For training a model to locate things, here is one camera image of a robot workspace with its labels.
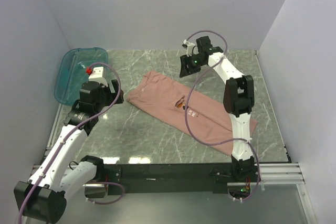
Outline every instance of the black metal base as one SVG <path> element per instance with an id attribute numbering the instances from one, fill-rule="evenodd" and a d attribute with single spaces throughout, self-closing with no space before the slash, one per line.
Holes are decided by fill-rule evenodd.
<path id="1" fill-rule="evenodd" d="M 227 194 L 227 183 L 257 181 L 256 169 L 246 176 L 234 178 L 232 163 L 201 164 L 115 164 L 106 165 L 110 182 L 125 187 L 126 193 L 178 193 L 212 191 Z M 119 195 L 121 190 L 109 186 L 108 195 Z"/>

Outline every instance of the metal frame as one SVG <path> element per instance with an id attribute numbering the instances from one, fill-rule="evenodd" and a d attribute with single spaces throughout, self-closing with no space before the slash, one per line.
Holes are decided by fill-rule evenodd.
<path id="1" fill-rule="evenodd" d="M 317 218 L 314 213 L 313 205 L 310 201 L 306 185 L 297 185 L 299 196 L 301 199 L 303 210 L 305 211 L 306 219 L 308 224 L 317 224 Z"/>

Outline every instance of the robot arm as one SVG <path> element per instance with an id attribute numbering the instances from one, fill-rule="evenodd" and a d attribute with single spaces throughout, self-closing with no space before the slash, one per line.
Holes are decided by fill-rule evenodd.
<path id="1" fill-rule="evenodd" d="M 71 111 L 66 116 L 61 134 L 49 155 L 28 182 L 18 182 L 14 189 L 15 199 L 20 208 L 25 196 L 37 183 L 51 157 L 58 148 L 61 148 L 50 169 L 44 174 L 28 201 L 24 211 L 24 215 L 27 217 L 57 223 L 65 211 L 67 201 L 83 184 L 90 180 L 105 181 L 103 160 L 93 156 L 82 158 L 76 169 L 64 176 L 69 163 L 74 159 L 76 152 L 98 122 L 98 118 L 77 129 L 65 144 L 63 138 L 79 123 L 98 114 L 105 106 L 110 105 L 117 96 L 118 82 L 112 80 L 112 86 L 115 90 L 112 92 L 104 78 L 104 67 L 96 67 L 93 71 L 88 71 L 88 74 L 90 74 L 89 81 L 83 83 L 80 98 L 73 104 Z M 116 103 L 122 102 L 123 92 L 121 91 Z"/>
<path id="2" fill-rule="evenodd" d="M 252 76 L 245 76 L 238 71 L 225 57 L 220 47 L 213 47 L 208 36 L 196 40 L 197 54 L 193 54 L 191 48 L 196 45 L 184 41 L 187 55 L 180 57 L 180 77 L 199 72 L 201 66 L 214 67 L 225 83 L 223 104 L 229 113 L 234 138 L 244 138 L 250 141 L 250 114 L 254 106 L 254 86 Z M 238 170 L 242 176 L 254 170 L 253 153 L 246 142 L 234 141 L 232 152 L 233 170 Z"/>

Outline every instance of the white side panel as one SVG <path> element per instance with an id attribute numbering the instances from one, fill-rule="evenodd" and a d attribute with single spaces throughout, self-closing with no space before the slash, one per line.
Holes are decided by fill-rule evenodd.
<path id="1" fill-rule="evenodd" d="M 320 224 L 335 223 L 336 0 L 286 0 L 258 56 Z"/>
<path id="2" fill-rule="evenodd" d="M 54 88 L 70 50 L 45 0 L 0 0 L 0 223 L 18 213 L 13 188 L 43 157 Z"/>
<path id="3" fill-rule="evenodd" d="M 46 0 L 71 48 L 177 49 L 191 33 L 212 29 L 230 49 L 253 50 L 284 1 Z M 215 36 L 211 40 L 222 45 Z"/>

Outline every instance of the pink cloth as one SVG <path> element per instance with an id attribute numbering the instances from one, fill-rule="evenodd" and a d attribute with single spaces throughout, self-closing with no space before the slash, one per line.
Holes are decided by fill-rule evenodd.
<path id="1" fill-rule="evenodd" d="M 184 109 L 177 107 L 185 103 L 189 91 L 187 86 L 152 70 L 145 74 L 141 83 L 129 93 L 127 101 L 190 135 L 184 121 Z M 189 100 L 188 116 L 191 130 L 203 142 L 217 143 L 232 138 L 231 120 L 222 103 L 193 91 Z M 256 125 L 257 121 L 251 119 L 251 134 Z M 212 147 L 231 155 L 233 142 Z"/>

